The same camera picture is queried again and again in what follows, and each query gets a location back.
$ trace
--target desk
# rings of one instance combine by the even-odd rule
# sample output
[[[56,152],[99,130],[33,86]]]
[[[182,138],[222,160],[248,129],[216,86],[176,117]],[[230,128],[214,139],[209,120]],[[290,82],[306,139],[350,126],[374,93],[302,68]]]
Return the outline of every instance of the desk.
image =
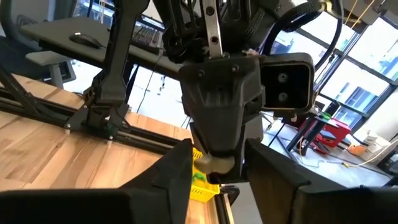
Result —
[[[322,118],[318,115],[311,115],[306,121],[304,121],[302,128],[300,128],[297,132],[297,134],[294,136],[294,138],[291,140],[291,142],[286,146],[284,144],[284,142],[282,140],[280,140],[280,138],[278,137],[278,134],[282,131],[282,129],[285,126],[285,123],[283,123],[282,127],[278,130],[278,132],[276,133],[276,135],[272,138],[271,142],[268,144],[268,146],[270,147],[272,142],[276,139],[278,140],[278,142],[280,143],[280,145],[285,149],[287,155],[295,160],[294,156],[290,155],[290,151],[294,150],[297,151],[297,153],[299,153],[299,149],[298,144],[300,142],[300,140],[302,138],[304,138],[307,140],[306,145],[302,148],[301,151],[301,155],[305,156],[307,153],[307,149],[309,147],[309,145],[311,144],[311,142],[315,139],[315,137],[317,136],[317,134],[323,129],[323,127],[325,127],[325,125],[330,125],[333,126],[335,128],[338,128],[337,124],[332,120],[332,119],[325,119]]]
[[[76,32],[96,38],[103,46],[107,46],[109,31],[106,25],[87,17],[71,17],[52,22],[42,22],[21,27],[21,31],[28,37],[39,42],[46,50],[65,55],[82,62],[103,67],[106,48],[94,49],[69,40],[69,36]],[[159,56],[138,47],[130,45],[130,58],[134,63],[152,70]],[[173,78],[180,70],[181,65],[162,57],[155,68],[156,72]]]
[[[79,108],[73,93],[16,76],[36,97]],[[186,129],[135,113],[126,119],[134,126],[173,138],[190,138]],[[151,166],[160,155],[0,111],[0,190],[119,187]],[[217,224],[215,201],[191,200],[187,222]]]

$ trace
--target screw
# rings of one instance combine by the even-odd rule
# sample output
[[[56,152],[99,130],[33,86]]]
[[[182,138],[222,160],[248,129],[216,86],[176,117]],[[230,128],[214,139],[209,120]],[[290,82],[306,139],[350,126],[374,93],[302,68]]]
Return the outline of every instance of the screw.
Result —
[[[287,80],[287,74],[285,74],[285,73],[279,74],[279,76],[278,76],[278,81],[279,81],[280,83],[284,83],[284,82],[286,82],[286,80]]]
[[[212,16],[213,14],[214,14],[214,8],[213,7],[211,7],[211,6],[209,6],[209,7],[207,7],[206,8],[206,14],[208,15],[208,16]]]
[[[204,76],[204,75],[205,75],[205,71],[199,70],[198,76],[199,76],[199,77],[202,77],[202,76]]]
[[[211,37],[210,42],[214,45],[218,44],[218,38],[217,37]]]
[[[239,66],[234,65],[232,66],[232,72],[237,72],[239,70]]]
[[[286,93],[280,93],[278,98],[279,98],[279,101],[283,102],[283,101],[286,101],[287,97],[288,97],[288,95]]]

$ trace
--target chair leg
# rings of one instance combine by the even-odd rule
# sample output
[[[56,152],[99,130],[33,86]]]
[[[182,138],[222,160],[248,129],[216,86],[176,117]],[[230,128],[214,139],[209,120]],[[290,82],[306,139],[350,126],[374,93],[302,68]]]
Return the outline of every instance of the chair leg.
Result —
[[[50,65],[50,75],[52,85],[63,89],[62,74],[59,65]]]

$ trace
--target metal bracket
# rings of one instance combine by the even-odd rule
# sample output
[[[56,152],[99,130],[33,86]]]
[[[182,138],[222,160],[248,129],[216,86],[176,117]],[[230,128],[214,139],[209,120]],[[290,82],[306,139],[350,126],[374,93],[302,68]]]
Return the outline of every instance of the metal bracket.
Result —
[[[211,58],[223,56],[217,8],[217,0],[201,0],[201,9],[202,14],[205,17],[207,39]]]

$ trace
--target computer mouse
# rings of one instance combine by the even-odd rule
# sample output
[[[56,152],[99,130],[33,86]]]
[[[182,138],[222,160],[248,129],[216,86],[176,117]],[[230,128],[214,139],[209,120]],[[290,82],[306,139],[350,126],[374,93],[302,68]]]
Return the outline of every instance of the computer mouse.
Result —
[[[87,47],[92,47],[95,49],[103,47],[103,45],[94,37],[82,34],[80,32],[72,34],[71,36],[69,36],[69,39],[74,43],[81,44]]]

